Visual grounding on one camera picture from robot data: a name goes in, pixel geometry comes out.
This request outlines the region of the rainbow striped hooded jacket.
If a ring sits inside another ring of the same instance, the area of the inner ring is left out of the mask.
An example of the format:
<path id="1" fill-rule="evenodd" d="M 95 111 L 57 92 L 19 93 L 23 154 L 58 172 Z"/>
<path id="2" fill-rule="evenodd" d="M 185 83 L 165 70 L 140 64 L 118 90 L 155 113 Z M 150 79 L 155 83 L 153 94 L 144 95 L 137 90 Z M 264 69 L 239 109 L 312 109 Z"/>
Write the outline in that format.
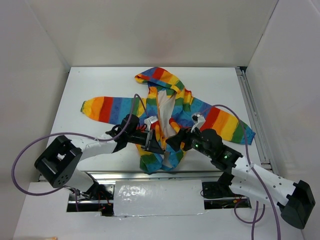
<path id="1" fill-rule="evenodd" d="M 148 95 L 142 100 L 128 97 L 98 96 L 86 100 L 81 112 L 92 120 L 118 125 L 132 113 L 140 124 L 150 116 L 157 116 L 162 138 L 157 140 L 165 155 L 148 153 L 137 146 L 140 169 L 151 174 L 158 170 L 170 171 L 178 166 L 186 155 L 183 150 L 174 151 L 166 140 L 181 128 L 194 125 L 192 115 L 202 113 L 205 123 L 200 128 L 214 129 L 223 140 L 236 144 L 252 144 L 255 132 L 244 122 L 228 112 L 194 97 L 178 77 L 160 67 L 150 68 L 135 76 L 139 84 L 148 86 Z"/>

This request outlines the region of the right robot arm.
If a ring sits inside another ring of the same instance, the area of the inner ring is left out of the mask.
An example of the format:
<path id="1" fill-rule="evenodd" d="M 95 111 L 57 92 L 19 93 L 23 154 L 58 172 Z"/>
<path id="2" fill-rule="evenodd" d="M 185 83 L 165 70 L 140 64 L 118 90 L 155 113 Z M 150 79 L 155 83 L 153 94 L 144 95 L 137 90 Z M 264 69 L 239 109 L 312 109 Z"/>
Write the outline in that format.
<path id="1" fill-rule="evenodd" d="M 234 193 L 275 207 L 289 225 L 301 230 L 305 228 L 316 204 L 307 182 L 294 182 L 249 163 L 244 155 L 225 145 L 213 129 L 181 129 L 166 143 L 174 150 L 193 149 L 210 158 L 210 162 L 223 172 L 218 184 L 223 196 Z"/>

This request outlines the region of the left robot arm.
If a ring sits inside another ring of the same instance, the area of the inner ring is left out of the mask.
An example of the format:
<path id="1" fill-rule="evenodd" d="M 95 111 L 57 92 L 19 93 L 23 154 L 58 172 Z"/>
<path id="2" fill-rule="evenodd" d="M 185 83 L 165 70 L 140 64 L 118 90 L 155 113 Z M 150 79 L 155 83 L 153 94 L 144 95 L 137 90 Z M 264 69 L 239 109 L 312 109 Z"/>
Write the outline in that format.
<path id="1" fill-rule="evenodd" d="M 59 135 L 37 158 L 34 166 L 55 189 L 71 188 L 88 200 L 101 196 L 110 199 L 111 193 L 90 174 L 78 170 L 77 165 L 91 157 L 119 152 L 128 143 L 138 145 L 147 153 L 164 154 L 154 129 L 158 118 L 145 119 L 142 129 L 138 129 L 139 121 L 137 116 L 128 114 L 121 124 L 98 138 L 69 139 Z"/>

